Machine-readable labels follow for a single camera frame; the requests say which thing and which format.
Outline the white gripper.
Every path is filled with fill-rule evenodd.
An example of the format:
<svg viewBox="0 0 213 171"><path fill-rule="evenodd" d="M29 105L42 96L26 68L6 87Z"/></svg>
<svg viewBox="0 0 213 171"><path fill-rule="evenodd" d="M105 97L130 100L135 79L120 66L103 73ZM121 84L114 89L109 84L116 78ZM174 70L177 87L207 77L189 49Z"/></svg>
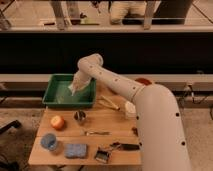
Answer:
<svg viewBox="0 0 213 171"><path fill-rule="evenodd" d="M90 83L90 76L82 71L77 71L74 74L71 84L68 86L71 94L74 95L77 91L83 90Z"/></svg>

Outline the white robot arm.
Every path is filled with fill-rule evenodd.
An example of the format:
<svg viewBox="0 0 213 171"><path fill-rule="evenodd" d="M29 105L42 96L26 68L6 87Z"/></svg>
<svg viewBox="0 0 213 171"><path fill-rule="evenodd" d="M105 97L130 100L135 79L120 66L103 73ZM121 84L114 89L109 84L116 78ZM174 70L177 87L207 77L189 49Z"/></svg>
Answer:
<svg viewBox="0 0 213 171"><path fill-rule="evenodd" d="M95 53L78 60L73 93L92 78L104 83L136 107L142 171L192 171L183 123L173 93L160 84L142 85L102 67Z"/></svg>

